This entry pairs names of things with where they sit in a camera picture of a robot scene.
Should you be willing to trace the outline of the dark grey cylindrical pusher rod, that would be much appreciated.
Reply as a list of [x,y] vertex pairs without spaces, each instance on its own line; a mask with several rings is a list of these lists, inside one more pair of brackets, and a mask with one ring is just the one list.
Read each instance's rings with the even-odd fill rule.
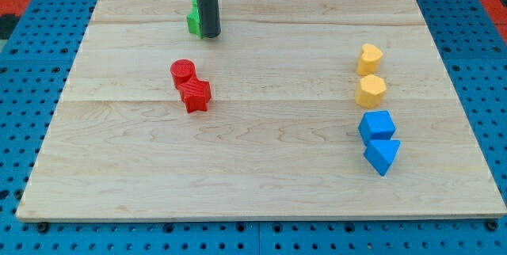
[[204,37],[215,38],[221,33],[218,0],[196,0],[200,27]]

